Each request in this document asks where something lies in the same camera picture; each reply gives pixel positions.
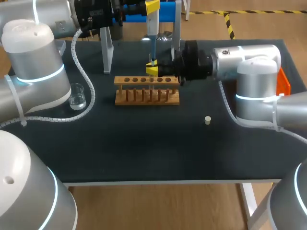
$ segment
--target cable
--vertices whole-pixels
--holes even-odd
[[[76,34],[74,35],[72,42],[71,42],[71,55],[72,55],[72,59],[75,62],[78,70],[80,71],[80,73],[82,74],[82,76],[84,77],[86,83],[88,84],[88,86],[90,87],[91,90],[91,102],[88,105],[88,107],[86,108],[86,110],[84,110],[82,113],[80,113],[77,116],[73,116],[70,118],[52,118],[52,117],[44,117],[44,116],[26,116],[25,119],[27,121],[49,121],[49,122],[70,122],[70,121],[75,121],[80,119],[81,117],[84,117],[93,107],[94,102],[95,102],[95,90],[94,90],[94,86],[91,82],[91,80],[89,79],[89,77],[87,76],[87,74],[85,73],[85,71],[83,70],[81,64],[79,63],[79,60],[77,58],[76,55],[76,42],[79,38],[79,36],[82,34],[82,30],[79,29]],[[3,123],[0,124],[0,128],[3,128],[9,124],[15,123],[15,122],[19,122],[20,119],[19,118],[14,118],[12,120],[8,120],[5,121]]]
[[[242,127],[245,127],[245,128],[264,128],[264,129],[269,129],[269,130],[275,130],[275,127],[274,126],[262,126],[262,127],[255,127],[255,126],[248,126],[248,125],[245,125],[245,124],[242,124],[240,123],[236,118],[235,116],[233,115],[233,113],[231,112],[231,109],[229,107],[229,104],[228,104],[228,101],[227,101],[227,98],[226,98],[226,95],[225,95],[225,91],[224,91],[224,88],[223,88],[223,84],[221,81],[219,81],[219,86],[220,86],[220,90],[221,90],[221,94],[222,94],[222,98],[223,98],[223,101],[224,101],[224,104],[225,104],[225,107],[226,107],[226,110],[228,112],[228,114],[230,115],[231,119],[239,126],[242,126]],[[296,134],[296,133],[293,133],[289,130],[286,130],[284,128],[280,128],[279,129],[280,132],[282,133],[285,133],[285,134],[288,134],[302,142],[304,142],[305,144],[307,144],[307,139]]]

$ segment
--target black table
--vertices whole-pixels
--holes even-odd
[[[306,90],[281,40],[200,41],[199,48],[274,44],[292,93]],[[93,109],[70,123],[29,121],[4,130],[23,140],[65,183],[124,181],[251,181],[281,179],[306,158],[307,146],[283,133],[236,125],[226,111],[218,83],[196,80],[180,88],[180,106],[115,106],[114,76],[145,75],[150,45],[114,42],[112,74],[103,74],[99,42],[79,42],[77,55],[96,91]],[[170,42],[157,43],[159,60],[169,58]],[[89,89],[71,58],[63,56],[70,82]],[[230,104],[234,95],[228,96]],[[68,103],[33,113],[76,115]],[[205,116],[211,116],[209,126]],[[298,131],[307,137],[307,131]]]

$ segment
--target wooden floor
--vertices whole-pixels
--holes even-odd
[[[307,10],[306,0],[191,0],[191,11]],[[307,83],[307,14],[231,14],[237,39],[283,39]],[[125,40],[140,40],[144,24],[124,24]],[[229,39],[224,18],[190,15],[182,39]],[[0,75],[10,64],[0,49]],[[253,184],[257,202],[270,184]],[[235,184],[138,185],[72,188],[77,230],[244,230],[246,220]],[[271,229],[268,223],[263,230]]]

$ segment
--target wooden test tube rack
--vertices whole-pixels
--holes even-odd
[[[116,105],[179,105],[179,82],[176,77],[117,76],[114,78],[114,85],[118,86]],[[155,89],[123,89],[123,86],[150,85],[154,85]],[[169,89],[162,90],[159,86],[167,86]]]

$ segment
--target yellow black hazard tape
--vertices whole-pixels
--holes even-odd
[[[190,14],[221,14],[224,13],[307,13],[307,11],[190,11]]]
[[[235,40],[236,37],[235,37],[234,30],[232,28],[232,25],[230,23],[229,14],[228,13],[224,13],[224,18],[225,18],[225,22],[226,22],[226,25],[227,25],[227,29],[228,29],[228,33],[229,33],[230,39],[231,40]]]

